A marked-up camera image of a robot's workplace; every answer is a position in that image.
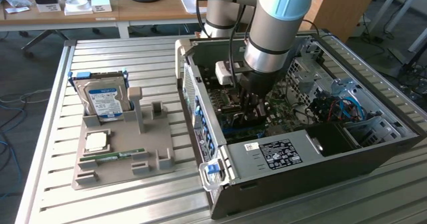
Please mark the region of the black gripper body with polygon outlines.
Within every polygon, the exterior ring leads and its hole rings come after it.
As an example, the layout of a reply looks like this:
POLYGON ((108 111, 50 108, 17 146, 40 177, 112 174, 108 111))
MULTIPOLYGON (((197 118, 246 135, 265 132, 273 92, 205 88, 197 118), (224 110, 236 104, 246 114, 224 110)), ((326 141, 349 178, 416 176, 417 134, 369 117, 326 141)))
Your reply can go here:
POLYGON ((257 71, 245 71, 240 75, 240 102, 246 99, 254 99, 257 102, 265 100, 276 83, 277 72, 262 73, 257 71))

